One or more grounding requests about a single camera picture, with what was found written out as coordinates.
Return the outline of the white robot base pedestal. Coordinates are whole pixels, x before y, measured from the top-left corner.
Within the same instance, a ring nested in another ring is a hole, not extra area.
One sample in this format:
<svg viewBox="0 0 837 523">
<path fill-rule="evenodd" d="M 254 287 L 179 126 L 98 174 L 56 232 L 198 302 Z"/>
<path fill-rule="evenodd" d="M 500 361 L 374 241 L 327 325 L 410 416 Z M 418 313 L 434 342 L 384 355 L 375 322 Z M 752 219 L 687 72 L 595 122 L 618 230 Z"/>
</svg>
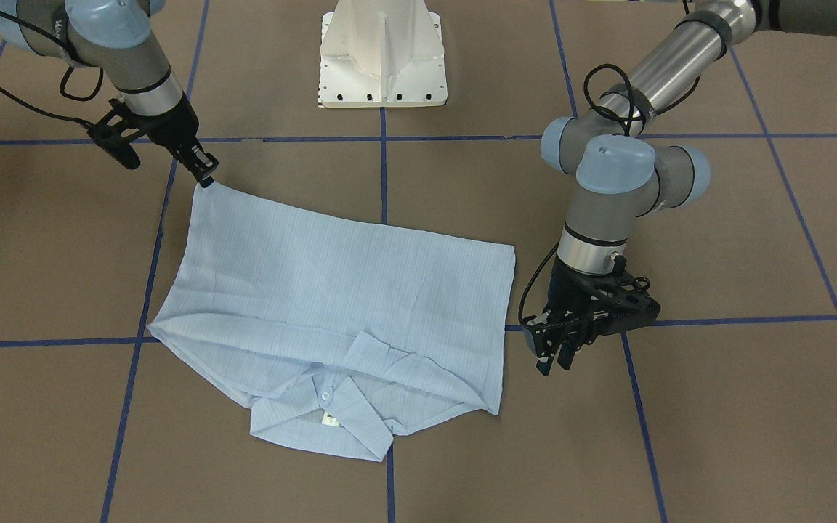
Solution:
<svg viewBox="0 0 837 523">
<path fill-rule="evenodd" d="M 441 17 L 424 1 L 339 1 L 321 20 L 322 108 L 448 102 Z"/>
</svg>

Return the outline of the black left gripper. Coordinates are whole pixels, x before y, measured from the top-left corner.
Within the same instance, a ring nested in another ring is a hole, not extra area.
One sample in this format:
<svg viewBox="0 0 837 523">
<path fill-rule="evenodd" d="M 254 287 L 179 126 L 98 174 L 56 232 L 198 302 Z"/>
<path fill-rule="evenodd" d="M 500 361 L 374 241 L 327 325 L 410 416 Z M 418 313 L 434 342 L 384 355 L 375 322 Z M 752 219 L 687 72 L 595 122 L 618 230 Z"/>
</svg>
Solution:
<svg viewBox="0 0 837 523">
<path fill-rule="evenodd" d="M 577 351 L 601 337 L 594 332 L 594 283 L 605 275 L 586 275 L 559 258 L 552 261 L 542 313 L 522 317 L 522 327 L 542 376 L 548 376 L 555 360 L 563 370 L 570 370 Z M 620 274 L 622 271 L 607 275 Z"/>
</svg>

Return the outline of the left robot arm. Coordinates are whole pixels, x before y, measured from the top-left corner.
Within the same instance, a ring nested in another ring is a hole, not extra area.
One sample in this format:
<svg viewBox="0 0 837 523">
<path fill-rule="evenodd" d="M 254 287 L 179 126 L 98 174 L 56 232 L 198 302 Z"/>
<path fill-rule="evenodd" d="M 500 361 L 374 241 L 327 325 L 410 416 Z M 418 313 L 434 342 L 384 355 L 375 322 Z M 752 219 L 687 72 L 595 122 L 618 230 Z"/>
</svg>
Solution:
<svg viewBox="0 0 837 523">
<path fill-rule="evenodd" d="M 645 142 L 642 132 L 684 102 L 711 64 L 758 32 L 837 37 L 837 1 L 695 1 L 674 29 L 631 72 L 601 64 L 618 83 L 588 109 L 560 117 L 541 137 L 541 157 L 575 178 L 559 242 L 541 262 L 551 267 L 546 305 L 519 315 L 537 369 L 568 370 L 575 354 L 601 336 L 653 325 L 660 304 L 646 277 L 626 268 L 635 222 L 694 202 L 711 183 L 699 149 Z"/>
</svg>

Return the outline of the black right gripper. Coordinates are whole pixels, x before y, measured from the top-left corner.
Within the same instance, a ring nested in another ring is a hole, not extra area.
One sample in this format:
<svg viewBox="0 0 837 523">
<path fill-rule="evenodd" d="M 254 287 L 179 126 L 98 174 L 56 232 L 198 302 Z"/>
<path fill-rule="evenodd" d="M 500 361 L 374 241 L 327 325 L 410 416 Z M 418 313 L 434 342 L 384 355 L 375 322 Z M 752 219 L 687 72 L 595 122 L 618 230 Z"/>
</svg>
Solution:
<svg viewBox="0 0 837 523">
<path fill-rule="evenodd" d="M 212 174 L 218 169 L 219 160 L 207 153 L 197 139 L 199 120 L 186 95 L 172 109 L 147 117 L 146 122 L 147 136 L 154 145 L 166 148 L 197 179 L 200 188 L 213 185 Z"/>
</svg>

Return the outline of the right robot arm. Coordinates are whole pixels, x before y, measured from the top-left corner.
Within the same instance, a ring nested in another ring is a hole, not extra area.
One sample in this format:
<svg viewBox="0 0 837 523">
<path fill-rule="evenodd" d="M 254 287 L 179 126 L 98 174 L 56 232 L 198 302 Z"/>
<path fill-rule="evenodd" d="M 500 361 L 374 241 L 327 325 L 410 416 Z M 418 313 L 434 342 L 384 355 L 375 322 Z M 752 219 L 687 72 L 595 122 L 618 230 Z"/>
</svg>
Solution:
<svg viewBox="0 0 837 523">
<path fill-rule="evenodd" d="M 199 122 L 163 52 L 150 17 L 162 1 L 0 1 L 0 34 L 36 55 L 73 68 L 100 69 L 118 92 L 89 138 L 127 169 L 139 168 L 131 143 L 145 137 L 212 185 L 218 168 L 197 139 Z"/>
</svg>

